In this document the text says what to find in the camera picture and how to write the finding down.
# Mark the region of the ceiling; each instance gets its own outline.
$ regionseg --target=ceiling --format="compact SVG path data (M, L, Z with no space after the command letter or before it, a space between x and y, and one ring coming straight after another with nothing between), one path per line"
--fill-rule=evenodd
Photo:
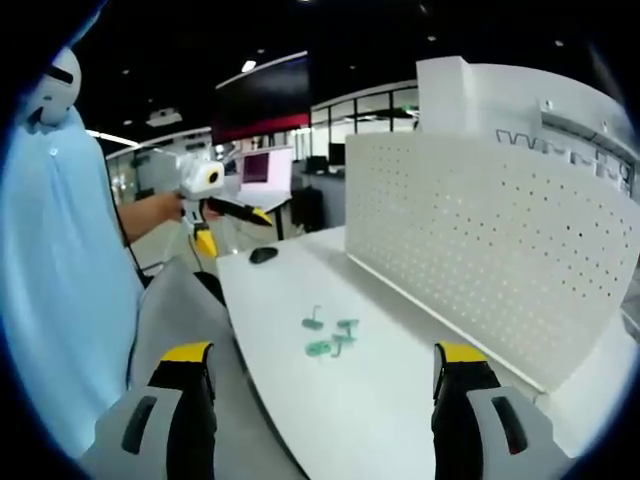
M416 59L445 55L540 68L604 89L587 48L589 18L540 1L471 5L111 0L74 48L83 68L78 108L87 128L134 141L206 126L215 85L240 73L246 60L260 64L303 50L310 52L314 103L415 78ZM161 108L177 109L183 121L146 125Z

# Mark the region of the light blue shirt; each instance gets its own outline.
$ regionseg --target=light blue shirt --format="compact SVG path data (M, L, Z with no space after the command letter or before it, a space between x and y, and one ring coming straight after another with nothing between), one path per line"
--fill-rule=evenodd
M142 286L123 248L103 154L75 109L18 127L0 184L0 307L47 430L77 458L125 392Z

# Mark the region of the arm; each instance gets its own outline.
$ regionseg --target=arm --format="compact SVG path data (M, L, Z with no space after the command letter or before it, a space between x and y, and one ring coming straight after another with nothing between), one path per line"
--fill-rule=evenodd
M130 243L144 237L168 220L180 222L182 200L176 193L161 193L118 207L122 226Z

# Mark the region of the perforated white panel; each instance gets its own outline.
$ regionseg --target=perforated white panel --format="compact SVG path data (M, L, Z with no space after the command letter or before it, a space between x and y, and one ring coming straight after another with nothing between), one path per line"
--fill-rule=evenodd
M347 252L541 390L622 302L640 208L540 153L463 137L347 141Z

